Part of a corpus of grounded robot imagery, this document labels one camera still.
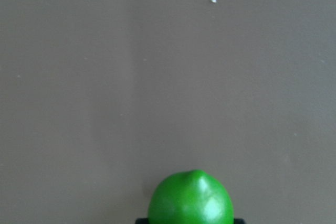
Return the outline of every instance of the green fruit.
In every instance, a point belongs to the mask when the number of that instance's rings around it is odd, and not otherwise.
[[[229,194],[202,170],[176,173],[156,188],[148,209],[150,224],[233,224]]]

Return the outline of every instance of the green lime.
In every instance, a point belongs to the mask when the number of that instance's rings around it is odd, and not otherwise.
[[[233,205],[223,185],[202,170],[176,173],[156,188],[150,224],[233,224]]]

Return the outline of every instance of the gray surface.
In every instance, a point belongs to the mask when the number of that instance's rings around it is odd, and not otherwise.
[[[252,223],[336,222],[336,0],[1,0],[0,223],[145,217],[201,168]]]

